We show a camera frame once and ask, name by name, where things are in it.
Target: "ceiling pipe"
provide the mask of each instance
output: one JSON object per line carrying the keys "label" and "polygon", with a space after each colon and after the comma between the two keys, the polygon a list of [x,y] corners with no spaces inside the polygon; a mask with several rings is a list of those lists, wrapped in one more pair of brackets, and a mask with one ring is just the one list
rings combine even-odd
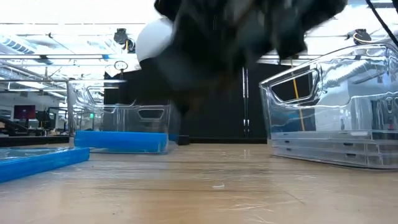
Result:
{"label": "ceiling pipe", "polygon": [[[6,74],[7,79],[23,79],[23,80],[27,80],[27,81],[36,81],[36,82],[52,82],[54,80],[52,80],[51,78],[46,77],[45,75],[41,75],[32,71],[29,71],[27,69],[21,68],[17,65],[11,64],[9,62],[5,62],[3,60],[0,60],[0,63],[3,65],[8,66],[10,69],[6,69],[6,68],[1,68],[3,69],[3,71],[5,70],[9,70],[10,72],[8,74]],[[23,77],[21,74],[24,74],[28,77],[36,77],[39,79],[34,79],[34,78],[27,78],[27,77]],[[57,88],[62,88],[65,89],[65,86],[63,86],[60,83],[53,83],[53,85],[55,85]]]}
{"label": "ceiling pipe", "polygon": [[[65,23],[63,26],[92,26],[92,25],[146,25],[146,22],[117,22],[117,23]],[[59,26],[57,23],[32,23],[32,22],[2,22],[0,25],[40,25],[40,26]]]}
{"label": "ceiling pipe", "polygon": [[[36,48],[27,41],[25,41],[22,38],[19,38],[18,36],[14,35],[3,35],[0,34],[0,44],[6,48],[9,49],[9,52],[17,52],[19,54],[25,55],[25,54],[35,54],[36,53]],[[40,63],[45,63],[46,65],[51,65],[53,64],[52,61],[48,59],[39,59],[36,60]]]}
{"label": "ceiling pipe", "polygon": [[[104,64],[66,64],[66,63],[56,63],[51,66],[54,67],[107,67],[107,66],[114,66],[114,63],[104,63]],[[48,65],[24,65],[24,67],[48,67]]]}
{"label": "ceiling pipe", "polygon": [[18,54],[0,54],[0,59],[3,60],[32,60],[32,59],[72,59],[72,60],[136,60],[136,54],[31,54],[31,55],[18,55]]}

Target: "black partition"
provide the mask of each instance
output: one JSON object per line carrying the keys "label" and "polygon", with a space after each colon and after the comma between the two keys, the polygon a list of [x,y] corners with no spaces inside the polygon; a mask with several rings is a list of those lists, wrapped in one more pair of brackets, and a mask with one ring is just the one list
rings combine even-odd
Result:
{"label": "black partition", "polygon": [[213,96],[183,121],[182,133],[191,142],[244,142],[244,101],[242,75],[234,88]]}
{"label": "black partition", "polygon": [[[290,66],[259,63],[256,67],[247,70],[248,138],[267,139],[264,116],[262,113],[259,83],[266,78],[272,77],[287,69],[290,69]],[[290,90],[292,90],[292,88],[286,86],[285,89],[286,94],[290,94]]]}

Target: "clear plastic bin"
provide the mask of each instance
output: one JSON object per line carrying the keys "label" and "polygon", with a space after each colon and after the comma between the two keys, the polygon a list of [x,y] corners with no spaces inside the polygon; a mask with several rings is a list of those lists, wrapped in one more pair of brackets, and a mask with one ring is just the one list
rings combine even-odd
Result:
{"label": "clear plastic bin", "polygon": [[162,105],[120,105],[123,81],[68,82],[70,143],[92,152],[163,154],[177,147],[180,115]]}
{"label": "clear plastic bin", "polygon": [[260,83],[274,154],[398,169],[398,50],[348,47]]}

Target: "blue tray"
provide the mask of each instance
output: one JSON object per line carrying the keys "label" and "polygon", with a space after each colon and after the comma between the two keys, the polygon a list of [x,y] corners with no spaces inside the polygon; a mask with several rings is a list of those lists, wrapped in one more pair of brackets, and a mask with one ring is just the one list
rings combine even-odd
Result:
{"label": "blue tray", "polygon": [[69,166],[89,158],[88,148],[0,148],[0,182]]}
{"label": "blue tray", "polygon": [[165,133],[77,131],[75,135],[75,146],[95,148],[91,152],[164,154],[167,142]]}

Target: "blurry black object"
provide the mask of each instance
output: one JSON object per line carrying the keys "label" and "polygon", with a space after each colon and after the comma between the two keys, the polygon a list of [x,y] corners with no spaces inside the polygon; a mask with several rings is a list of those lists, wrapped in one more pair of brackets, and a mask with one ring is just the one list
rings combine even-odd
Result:
{"label": "blurry black object", "polygon": [[347,34],[346,40],[353,38],[355,45],[368,44],[372,41],[372,37],[366,32],[366,29],[356,29]]}
{"label": "blurry black object", "polygon": [[141,64],[140,98],[174,100],[182,114],[229,90],[243,67],[276,49],[280,58],[306,50],[309,29],[341,12],[347,0],[158,0],[174,22],[174,39]]}
{"label": "blurry black object", "polygon": [[126,43],[124,44],[123,50],[127,49],[127,52],[129,54],[135,54],[136,53],[136,43],[132,39],[126,39]]}
{"label": "blurry black object", "polygon": [[128,38],[125,28],[118,28],[113,36],[113,40],[120,45],[124,45]]}
{"label": "blurry black object", "polygon": [[0,118],[0,122],[4,124],[3,128],[0,128],[0,133],[7,134],[8,136],[28,136],[29,131],[27,128],[10,121],[6,118]]}
{"label": "blurry black object", "polygon": [[392,0],[392,4],[394,5],[394,8],[396,9],[398,13],[398,0]]}
{"label": "blurry black object", "polygon": [[36,111],[36,120],[39,121],[40,128],[44,129],[55,128],[55,120],[51,119],[47,111]]}

